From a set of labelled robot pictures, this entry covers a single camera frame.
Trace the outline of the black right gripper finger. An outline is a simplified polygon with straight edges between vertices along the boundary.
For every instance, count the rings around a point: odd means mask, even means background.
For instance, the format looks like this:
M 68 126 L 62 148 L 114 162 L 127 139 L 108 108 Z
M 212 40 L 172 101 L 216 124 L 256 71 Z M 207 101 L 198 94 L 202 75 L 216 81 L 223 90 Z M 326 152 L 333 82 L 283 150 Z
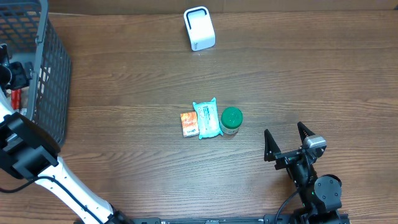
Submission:
M 315 135 L 315 133 L 308 129 L 301 121 L 297 123 L 297 127 L 302 143 L 308 143 L 311 137 Z
M 268 129 L 264 131 L 264 140 L 265 140 L 264 160 L 267 162 L 274 161 L 276 155 L 279 155 L 281 151 Z

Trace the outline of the red coffee stick sachet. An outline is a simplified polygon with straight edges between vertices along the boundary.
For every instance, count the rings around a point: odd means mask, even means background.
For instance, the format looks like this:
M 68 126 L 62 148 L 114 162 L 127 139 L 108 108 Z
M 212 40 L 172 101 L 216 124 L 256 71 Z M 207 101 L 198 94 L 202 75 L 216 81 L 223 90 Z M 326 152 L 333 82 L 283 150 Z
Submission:
M 11 91 L 11 106 L 14 110 L 20 110 L 21 108 L 21 94 L 21 89 Z

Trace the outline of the green lid jar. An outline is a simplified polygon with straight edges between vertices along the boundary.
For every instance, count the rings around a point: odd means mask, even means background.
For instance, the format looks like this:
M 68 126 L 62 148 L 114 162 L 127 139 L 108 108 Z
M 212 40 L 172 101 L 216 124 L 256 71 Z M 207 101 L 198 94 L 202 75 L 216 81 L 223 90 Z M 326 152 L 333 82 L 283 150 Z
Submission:
M 236 107 L 228 107 L 221 114 L 220 128 L 225 134 L 235 134 L 242 122 L 242 111 Z

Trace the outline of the teal wet wipes pack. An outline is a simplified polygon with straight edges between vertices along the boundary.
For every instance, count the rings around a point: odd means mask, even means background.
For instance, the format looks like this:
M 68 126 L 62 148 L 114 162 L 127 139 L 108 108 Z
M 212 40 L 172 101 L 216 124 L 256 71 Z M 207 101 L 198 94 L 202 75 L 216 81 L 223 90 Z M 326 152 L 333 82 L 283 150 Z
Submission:
M 223 135 L 223 132 L 220 128 L 215 97 L 207 102 L 193 102 L 193 109 L 197 113 L 199 139 L 213 138 L 218 135 Z

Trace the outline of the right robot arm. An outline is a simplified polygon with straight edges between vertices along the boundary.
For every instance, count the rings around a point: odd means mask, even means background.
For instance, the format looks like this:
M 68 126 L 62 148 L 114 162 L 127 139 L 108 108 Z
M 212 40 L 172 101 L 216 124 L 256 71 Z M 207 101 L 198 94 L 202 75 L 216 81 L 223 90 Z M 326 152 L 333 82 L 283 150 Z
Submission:
M 331 174 L 317 176 L 314 163 L 326 149 L 326 139 L 297 123 L 302 145 L 293 151 L 282 152 L 271 132 L 264 131 L 264 160 L 275 162 L 275 169 L 285 169 L 295 185 L 292 193 L 275 215 L 264 219 L 273 223 L 349 223 L 347 215 L 340 215 L 342 207 L 341 180 Z

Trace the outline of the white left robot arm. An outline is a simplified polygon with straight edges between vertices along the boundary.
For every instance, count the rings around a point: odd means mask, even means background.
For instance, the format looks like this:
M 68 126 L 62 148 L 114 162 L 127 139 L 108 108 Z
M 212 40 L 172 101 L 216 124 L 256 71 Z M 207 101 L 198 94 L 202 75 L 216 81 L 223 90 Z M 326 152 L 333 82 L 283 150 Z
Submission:
M 32 105 L 28 112 L 24 116 L 7 101 L 1 103 L 1 169 L 51 191 L 84 223 L 111 223 L 114 208 L 68 168 L 54 133 L 40 127 L 36 117 L 41 110 Z

